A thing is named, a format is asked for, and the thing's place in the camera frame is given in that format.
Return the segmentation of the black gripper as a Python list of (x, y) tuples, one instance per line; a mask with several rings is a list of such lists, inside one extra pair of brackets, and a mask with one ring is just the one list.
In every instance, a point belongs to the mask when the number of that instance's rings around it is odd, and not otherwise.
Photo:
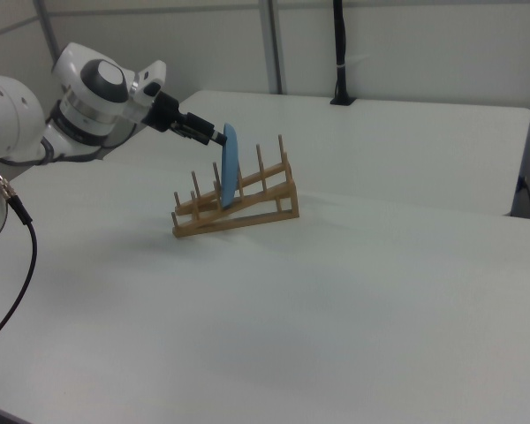
[(145, 116), (145, 125), (160, 133), (173, 131), (187, 139), (196, 140), (207, 146), (214, 142), (222, 146), (227, 137), (218, 132), (215, 126), (193, 113), (182, 114), (179, 102), (174, 97), (159, 92)]

